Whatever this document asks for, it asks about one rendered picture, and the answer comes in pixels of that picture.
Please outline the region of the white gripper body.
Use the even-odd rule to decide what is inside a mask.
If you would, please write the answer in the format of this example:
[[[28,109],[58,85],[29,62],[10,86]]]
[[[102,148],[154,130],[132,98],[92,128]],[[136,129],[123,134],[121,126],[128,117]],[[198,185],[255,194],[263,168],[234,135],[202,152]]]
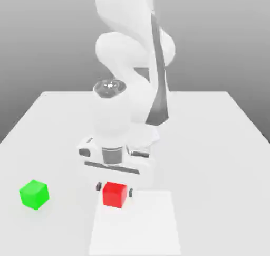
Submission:
[[[81,160],[81,167],[94,184],[113,182],[125,185],[151,185],[153,159],[130,159],[119,165]]]

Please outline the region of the small red cube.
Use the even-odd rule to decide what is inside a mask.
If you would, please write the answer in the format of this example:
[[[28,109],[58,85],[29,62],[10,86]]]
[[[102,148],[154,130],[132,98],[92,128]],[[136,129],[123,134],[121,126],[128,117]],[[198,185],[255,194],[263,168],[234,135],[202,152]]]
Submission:
[[[103,205],[122,208],[127,198],[127,186],[124,184],[107,182],[102,191]]]

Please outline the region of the small green cube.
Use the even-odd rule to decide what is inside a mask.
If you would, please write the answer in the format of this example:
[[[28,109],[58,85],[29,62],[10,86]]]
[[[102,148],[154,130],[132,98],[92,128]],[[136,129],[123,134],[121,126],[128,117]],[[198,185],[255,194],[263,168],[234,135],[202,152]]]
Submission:
[[[34,210],[38,210],[49,199],[49,190],[45,183],[31,180],[20,190],[22,204]]]

